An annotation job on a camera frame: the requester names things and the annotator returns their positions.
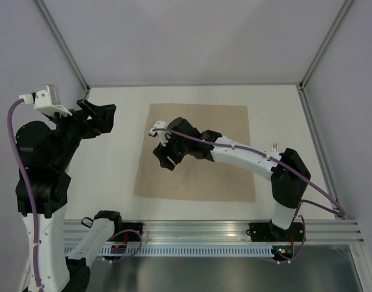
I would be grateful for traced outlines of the beige cloth napkin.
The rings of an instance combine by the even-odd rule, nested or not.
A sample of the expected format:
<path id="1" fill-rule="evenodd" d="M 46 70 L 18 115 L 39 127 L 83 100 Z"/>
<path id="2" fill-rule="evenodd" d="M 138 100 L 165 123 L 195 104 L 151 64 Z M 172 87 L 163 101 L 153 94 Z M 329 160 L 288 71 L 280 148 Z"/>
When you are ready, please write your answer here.
<path id="1" fill-rule="evenodd" d="M 198 131 L 213 130 L 250 144 L 246 106 L 158 103 L 150 105 L 145 129 L 182 117 Z M 135 196 L 168 200 L 246 202 L 256 200 L 253 174 L 240 167 L 187 155 L 173 171 L 162 168 L 153 150 L 158 138 L 145 137 L 134 187 Z"/>

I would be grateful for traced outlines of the silver fork black handle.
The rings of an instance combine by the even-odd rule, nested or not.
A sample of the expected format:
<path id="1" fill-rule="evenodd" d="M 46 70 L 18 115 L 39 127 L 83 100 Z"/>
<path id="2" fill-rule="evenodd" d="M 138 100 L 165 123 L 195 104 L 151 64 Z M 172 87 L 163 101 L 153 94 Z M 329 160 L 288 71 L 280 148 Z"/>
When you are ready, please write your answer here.
<path id="1" fill-rule="evenodd" d="M 278 145 L 278 143 L 273 143 L 272 144 L 272 151 L 275 151 L 275 152 L 278 152 L 279 151 L 279 145 Z"/>

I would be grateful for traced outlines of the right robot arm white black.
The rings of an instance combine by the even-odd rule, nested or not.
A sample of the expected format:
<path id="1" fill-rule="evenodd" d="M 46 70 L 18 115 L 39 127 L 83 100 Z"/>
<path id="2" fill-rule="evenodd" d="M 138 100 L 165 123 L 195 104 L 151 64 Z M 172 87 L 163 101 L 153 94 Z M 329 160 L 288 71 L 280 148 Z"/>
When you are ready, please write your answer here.
<path id="1" fill-rule="evenodd" d="M 174 170 L 189 155 L 234 165 L 269 181 L 275 207 L 267 224 L 267 237 L 273 241 L 290 238 L 291 225 L 311 179 L 309 170 L 295 150 L 257 150 L 213 130 L 200 132 L 182 117 L 171 123 L 157 121 L 148 134 L 159 138 L 153 154 L 162 168 Z"/>

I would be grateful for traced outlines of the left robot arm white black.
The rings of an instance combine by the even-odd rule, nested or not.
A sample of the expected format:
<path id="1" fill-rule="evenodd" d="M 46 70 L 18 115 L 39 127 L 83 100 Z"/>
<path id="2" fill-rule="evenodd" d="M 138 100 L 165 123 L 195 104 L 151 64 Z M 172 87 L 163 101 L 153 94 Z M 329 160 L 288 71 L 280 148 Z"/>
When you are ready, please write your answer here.
<path id="1" fill-rule="evenodd" d="M 64 218 L 71 182 L 67 168 L 84 139 L 111 132 L 116 106 L 97 106 L 85 99 L 79 110 L 50 117 L 51 129 L 32 121 L 10 131 L 12 149 L 19 166 L 16 197 L 30 245 L 28 291 L 85 291 L 91 266 L 103 245 L 123 237 L 124 226 L 117 211 L 101 210 L 88 233 L 70 253 L 64 251 Z"/>

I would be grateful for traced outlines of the aluminium front rail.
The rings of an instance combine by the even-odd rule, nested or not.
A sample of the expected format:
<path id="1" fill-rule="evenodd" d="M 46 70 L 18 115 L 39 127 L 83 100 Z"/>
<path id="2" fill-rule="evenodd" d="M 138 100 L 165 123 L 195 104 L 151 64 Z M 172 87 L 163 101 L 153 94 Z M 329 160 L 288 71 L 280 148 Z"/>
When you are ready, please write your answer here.
<path id="1" fill-rule="evenodd" d="M 248 228 L 249 223 L 244 220 L 151 220 L 143 222 L 143 241 L 154 245 L 243 245 L 250 242 L 246 235 Z M 359 225 L 354 220 L 306 220 L 305 229 L 309 245 L 364 243 Z"/>

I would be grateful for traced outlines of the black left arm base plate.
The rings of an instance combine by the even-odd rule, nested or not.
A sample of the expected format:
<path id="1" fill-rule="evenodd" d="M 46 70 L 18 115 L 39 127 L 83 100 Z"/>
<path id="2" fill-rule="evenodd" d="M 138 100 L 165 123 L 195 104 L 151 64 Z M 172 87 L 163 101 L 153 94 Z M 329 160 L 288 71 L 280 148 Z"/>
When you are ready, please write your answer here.
<path id="1" fill-rule="evenodd" d="M 124 231 L 127 229 L 134 230 L 134 232 L 127 231 L 124 232 L 123 234 L 119 234 L 116 237 L 112 239 L 112 241 L 115 242 L 139 242 L 139 236 L 137 233 L 140 235 L 143 235 L 143 223 L 142 222 L 123 222 L 121 224 L 121 227 L 119 231 Z"/>

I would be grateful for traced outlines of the left aluminium frame post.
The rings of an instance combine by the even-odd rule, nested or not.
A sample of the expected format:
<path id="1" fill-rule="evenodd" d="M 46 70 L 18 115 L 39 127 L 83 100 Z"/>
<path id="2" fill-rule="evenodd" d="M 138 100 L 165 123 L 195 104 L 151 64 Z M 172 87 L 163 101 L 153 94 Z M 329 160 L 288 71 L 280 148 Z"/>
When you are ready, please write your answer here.
<path id="1" fill-rule="evenodd" d="M 85 93 L 88 93 L 90 90 L 90 86 L 87 83 L 86 79 L 84 78 L 82 71 L 80 70 L 74 56 L 72 55 L 72 52 L 69 49 L 69 46 L 67 45 L 67 42 L 65 41 L 64 37 L 62 36 L 57 26 L 57 23 L 55 22 L 52 14 L 50 13 L 45 1 L 33 0 L 32 2 L 36 7 L 38 13 L 42 17 L 46 27 L 49 29 L 49 32 L 51 33 L 57 46 L 61 50 L 75 78 L 78 80 L 80 86 L 83 88 L 83 91 Z"/>

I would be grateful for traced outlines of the aluminium frame post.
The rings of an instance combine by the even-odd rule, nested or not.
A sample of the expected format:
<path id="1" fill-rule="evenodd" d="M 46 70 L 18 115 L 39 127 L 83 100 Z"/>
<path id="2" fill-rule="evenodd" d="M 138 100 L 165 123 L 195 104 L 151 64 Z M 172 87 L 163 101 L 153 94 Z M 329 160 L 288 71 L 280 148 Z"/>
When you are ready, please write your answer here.
<path id="1" fill-rule="evenodd" d="M 86 79 L 84 78 L 82 71 L 80 70 L 74 56 L 72 55 L 72 52 L 69 49 L 69 46 L 67 45 L 67 42 L 65 41 L 64 37 L 62 36 L 57 26 L 57 23 L 55 22 L 52 14 L 50 13 L 45 1 L 33 0 L 32 2 L 36 7 L 38 13 L 42 17 L 46 27 L 49 29 L 49 32 L 51 33 L 57 46 L 61 50 L 75 78 L 78 80 L 80 86 L 83 88 L 83 91 L 85 93 L 88 93 L 90 90 L 90 86 L 87 83 Z"/>
<path id="2" fill-rule="evenodd" d="M 309 83 L 311 77 L 313 76 L 314 72 L 316 71 L 317 67 L 319 66 L 319 63 L 321 62 L 324 54 L 329 48 L 329 45 L 334 40 L 334 37 L 336 36 L 337 32 L 339 31 L 340 27 L 342 26 L 345 18 L 349 14 L 351 8 L 356 3 L 355 0 L 345 0 L 343 1 L 343 4 L 341 8 L 339 8 L 339 11 L 337 12 L 337 15 L 335 16 L 332 24 L 330 25 L 325 37 L 323 38 L 321 45 L 317 49 L 316 54 L 314 55 L 314 58 L 312 59 L 310 65 L 308 66 L 303 78 L 299 82 L 297 89 L 299 91 L 303 91 L 306 87 L 306 85 Z"/>

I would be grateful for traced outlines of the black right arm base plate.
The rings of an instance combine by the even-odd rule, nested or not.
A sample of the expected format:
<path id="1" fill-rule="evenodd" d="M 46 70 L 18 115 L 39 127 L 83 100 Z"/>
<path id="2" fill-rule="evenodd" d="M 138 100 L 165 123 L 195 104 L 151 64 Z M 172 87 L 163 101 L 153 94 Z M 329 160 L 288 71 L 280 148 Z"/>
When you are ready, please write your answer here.
<path id="1" fill-rule="evenodd" d="M 269 222 L 252 222 L 246 234 L 252 242 L 292 243 L 301 242 L 304 237 L 303 224 L 294 222 L 287 230 L 281 229 Z"/>

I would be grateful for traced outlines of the right aluminium frame post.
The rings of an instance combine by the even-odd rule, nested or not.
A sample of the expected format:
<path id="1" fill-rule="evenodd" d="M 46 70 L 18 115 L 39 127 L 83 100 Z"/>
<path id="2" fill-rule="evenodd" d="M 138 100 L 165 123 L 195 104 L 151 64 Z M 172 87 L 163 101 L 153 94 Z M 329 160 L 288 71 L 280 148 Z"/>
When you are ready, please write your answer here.
<path id="1" fill-rule="evenodd" d="M 311 77 L 313 76 L 314 72 L 316 71 L 317 67 L 319 66 L 319 63 L 321 62 L 324 54 L 329 48 L 329 45 L 334 40 L 334 37 L 336 36 L 337 32 L 339 31 L 340 27 L 342 26 L 345 18 L 349 14 L 351 8 L 356 3 L 355 0 L 345 0 L 343 1 L 343 4 L 341 8 L 339 8 L 339 11 L 337 12 L 337 15 L 335 16 L 332 24 L 330 25 L 325 37 L 323 38 L 321 45 L 317 49 L 316 54 L 314 55 L 314 58 L 312 59 L 310 65 L 308 66 L 303 78 L 299 82 L 297 89 L 299 91 L 303 91 L 306 87 L 306 85 L 309 83 Z"/>

